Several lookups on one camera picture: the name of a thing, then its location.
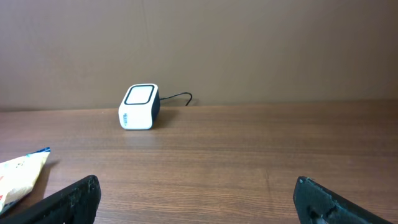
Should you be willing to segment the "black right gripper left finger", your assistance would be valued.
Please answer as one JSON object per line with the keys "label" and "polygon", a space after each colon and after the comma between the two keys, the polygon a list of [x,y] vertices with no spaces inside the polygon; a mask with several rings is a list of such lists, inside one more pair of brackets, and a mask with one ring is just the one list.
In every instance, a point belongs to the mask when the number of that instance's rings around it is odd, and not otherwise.
{"label": "black right gripper left finger", "polygon": [[99,180],[88,175],[1,224],[93,224],[100,200]]}

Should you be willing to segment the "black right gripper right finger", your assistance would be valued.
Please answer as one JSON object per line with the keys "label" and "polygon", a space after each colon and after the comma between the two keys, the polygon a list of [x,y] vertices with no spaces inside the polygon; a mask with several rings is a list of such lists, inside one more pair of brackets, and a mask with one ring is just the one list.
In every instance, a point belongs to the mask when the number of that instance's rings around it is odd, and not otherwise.
{"label": "black right gripper right finger", "polygon": [[298,177],[293,201],[301,224],[391,224],[309,177]]}

